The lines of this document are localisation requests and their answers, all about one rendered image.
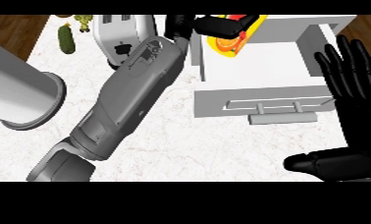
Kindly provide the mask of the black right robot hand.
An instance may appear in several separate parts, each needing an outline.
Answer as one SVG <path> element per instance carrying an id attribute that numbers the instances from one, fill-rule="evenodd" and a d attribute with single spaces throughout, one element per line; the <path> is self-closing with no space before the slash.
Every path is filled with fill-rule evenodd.
<path id="1" fill-rule="evenodd" d="M 296 154 L 284 168 L 325 182 L 371 182 L 371 55 L 357 39 L 335 37 L 315 53 L 347 147 Z"/>

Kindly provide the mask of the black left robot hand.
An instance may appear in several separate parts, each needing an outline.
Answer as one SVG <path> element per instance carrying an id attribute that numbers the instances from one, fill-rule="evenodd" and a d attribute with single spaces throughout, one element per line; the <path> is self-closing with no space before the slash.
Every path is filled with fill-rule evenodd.
<path id="1" fill-rule="evenodd" d="M 257 21 L 257 15 L 246 15 L 238 20 L 212 17 L 210 15 L 197 18 L 194 15 L 168 15 L 165 19 L 163 36 L 168 39 L 182 37 L 188 39 L 191 33 L 234 39 L 241 31 L 247 30 Z"/>

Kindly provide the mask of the yellow cup with orange print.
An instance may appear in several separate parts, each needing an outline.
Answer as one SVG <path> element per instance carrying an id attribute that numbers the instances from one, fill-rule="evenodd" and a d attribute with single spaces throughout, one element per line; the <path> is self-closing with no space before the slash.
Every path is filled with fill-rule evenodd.
<path id="1" fill-rule="evenodd" d="M 237 38 L 224 39 L 209 36 L 206 41 L 210 48 L 225 57 L 235 57 L 244 44 L 249 42 L 254 32 L 266 20 L 266 15 L 260 15 L 247 30 L 238 33 Z"/>

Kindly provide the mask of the white open drawer box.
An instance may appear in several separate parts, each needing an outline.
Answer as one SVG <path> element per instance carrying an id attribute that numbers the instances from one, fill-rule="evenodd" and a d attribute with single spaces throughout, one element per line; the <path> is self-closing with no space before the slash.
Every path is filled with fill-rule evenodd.
<path id="1" fill-rule="evenodd" d="M 325 79 L 313 54 L 334 44 L 330 24 L 307 25 L 287 37 L 275 28 L 260 39 L 249 41 L 234 57 L 224 56 L 198 35 L 200 89 L 257 88 L 324 85 Z"/>

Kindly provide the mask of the white cabinet body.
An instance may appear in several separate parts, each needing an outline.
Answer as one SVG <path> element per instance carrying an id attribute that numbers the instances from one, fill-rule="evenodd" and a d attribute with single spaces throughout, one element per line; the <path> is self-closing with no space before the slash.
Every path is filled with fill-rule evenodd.
<path id="1" fill-rule="evenodd" d="M 249 43 L 293 42 L 310 25 L 330 25 L 338 33 L 355 18 L 355 15 L 269 15 Z"/>

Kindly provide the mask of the white toaster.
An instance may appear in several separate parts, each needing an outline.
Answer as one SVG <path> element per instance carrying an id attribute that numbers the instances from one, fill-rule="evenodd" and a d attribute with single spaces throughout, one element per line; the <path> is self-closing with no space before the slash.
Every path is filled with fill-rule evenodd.
<path id="1" fill-rule="evenodd" d="M 92 35 L 106 55 L 107 63 L 118 69 L 140 43 L 157 35 L 153 15 L 97 15 L 92 18 Z"/>

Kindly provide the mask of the small green knobbly vegetable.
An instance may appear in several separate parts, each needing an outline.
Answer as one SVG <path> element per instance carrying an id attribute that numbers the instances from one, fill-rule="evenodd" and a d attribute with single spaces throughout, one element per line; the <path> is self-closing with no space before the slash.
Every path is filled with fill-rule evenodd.
<path id="1" fill-rule="evenodd" d="M 79 23 L 79 31 L 88 32 L 90 31 L 88 23 L 92 21 L 92 16 L 91 15 L 75 15 L 73 19 Z"/>

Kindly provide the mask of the green cucumber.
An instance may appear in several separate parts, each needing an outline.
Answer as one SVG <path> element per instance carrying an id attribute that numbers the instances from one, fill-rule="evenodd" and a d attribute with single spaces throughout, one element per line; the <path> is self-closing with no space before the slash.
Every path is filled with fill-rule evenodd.
<path id="1" fill-rule="evenodd" d="M 72 54 L 75 52 L 75 42 L 69 24 L 65 24 L 57 29 L 57 42 L 60 51 L 65 54 Z"/>

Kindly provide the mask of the large grey cylinder pot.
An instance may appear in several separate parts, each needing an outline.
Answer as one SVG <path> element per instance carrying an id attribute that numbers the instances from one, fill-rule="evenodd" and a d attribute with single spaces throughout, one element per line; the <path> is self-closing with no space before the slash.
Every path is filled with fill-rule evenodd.
<path id="1" fill-rule="evenodd" d="M 60 109 L 63 79 L 37 70 L 0 46 L 0 123 L 12 130 L 41 126 Z"/>

